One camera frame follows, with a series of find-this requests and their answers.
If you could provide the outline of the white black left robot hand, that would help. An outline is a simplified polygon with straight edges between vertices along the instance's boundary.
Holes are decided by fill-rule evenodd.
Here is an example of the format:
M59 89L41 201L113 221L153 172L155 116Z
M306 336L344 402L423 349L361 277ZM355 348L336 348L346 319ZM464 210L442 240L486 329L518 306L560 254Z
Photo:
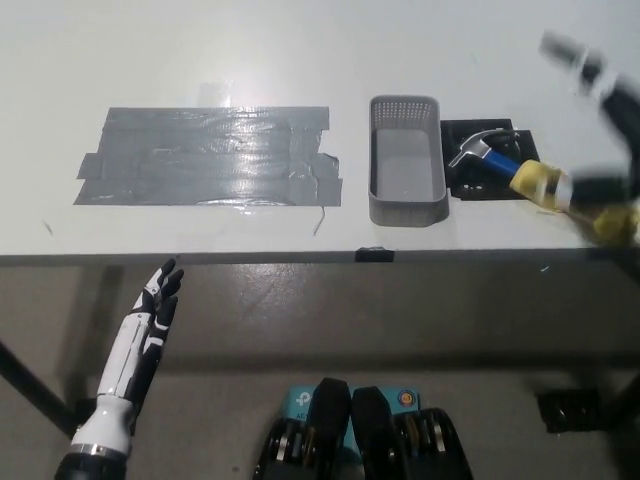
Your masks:
M98 387L141 408L174 319L184 271L169 259L148 280L121 322Z

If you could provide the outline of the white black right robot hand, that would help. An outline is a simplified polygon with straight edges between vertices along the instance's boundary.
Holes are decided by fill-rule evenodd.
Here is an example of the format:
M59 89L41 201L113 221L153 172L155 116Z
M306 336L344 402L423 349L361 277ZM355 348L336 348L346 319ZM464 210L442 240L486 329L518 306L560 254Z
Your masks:
M599 110L626 146L629 170L623 175L585 173L560 180L554 192L559 208L628 205L639 197L639 89L613 69L597 50L567 36L546 31L540 52L575 76L581 92Z

